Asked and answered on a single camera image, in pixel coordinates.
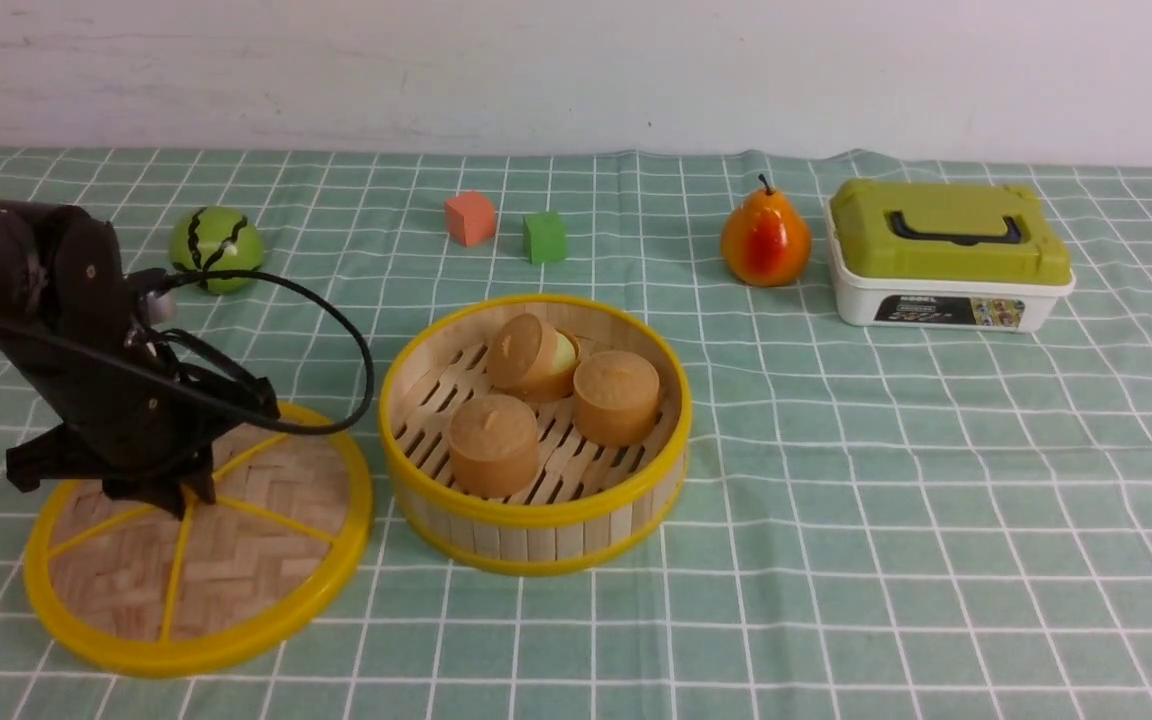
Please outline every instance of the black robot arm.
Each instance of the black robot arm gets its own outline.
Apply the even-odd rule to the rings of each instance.
[[[183,331],[157,331],[169,293],[204,279],[245,276],[297,291],[342,324],[362,351],[364,397],[326,425],[280,420],[274,388]],[[219,370],[184,363],[179,344]],[[212,442],[248,423],[294,434],[332,434],[362,418],[374,391],[367,343],[326,300],[256,270],[126,274],[113,225],[73,205],[0,200],[0,353],[60,418],[6,452],[22,492],[41,480],[101,480],[106,497],[182,518],[184,490],[215,501]]]

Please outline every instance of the white plastic container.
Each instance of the white plastic container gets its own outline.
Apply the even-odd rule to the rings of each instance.
[[[872,181],[859,181],[865,185],[881,185]],[[941,185],[954,188],[954,185]],[[1016,192],[1015,188],[996,188],[1007,192]],[[856,187],[840,188],[844,191],[856,191]],[[1021,192],[1021,199],[1032,200]],[[826,232],[829,248],[829,275],[835,290],[838,314],[844,323],[851,325],[908,325],[923,328],[957,328],[991,332],[1032,333],[1046,323],[1048,314],[1058,302],[1074,291],[1074,273],[1068,274],[1069,282],[1063,285],[1018,283],[1018,282],[983,282],[963,281],[963,279],[935,278],[893,278],[863,276],[854,273],[849,266],[840,238],[835,220],[835,202],[826,207]],[[1043,227],[1028,227],[1034,222],[1021,223],[1025,232],[1049,232],[1046,223]],[[1048,236],[1048,243],[1055,236]],[[968,247],[955,247],[952,252],[958,252],[969,258]]]

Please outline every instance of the plastic box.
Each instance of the plastic box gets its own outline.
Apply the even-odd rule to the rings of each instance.
[[[1032,333],[1074,291],[1069,251],[1025,187],[849,179],[826,232],[851,325]]]

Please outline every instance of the white wall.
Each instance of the white wall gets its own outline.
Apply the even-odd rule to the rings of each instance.
[[[15,0],[26,143],[1152,165],[1152,0]]]

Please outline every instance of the round bamboo mat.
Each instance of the round bamboo mat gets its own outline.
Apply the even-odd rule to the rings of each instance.
[[[285,418],[326,423],[296,406]],[[118,673],[177,676],[242,662],[319,614],[353,577],[371,484],[347,435],[243,425],[214,445],[215,505],[183,520],[61,484],[26,551],[26,589],[56,641]]]

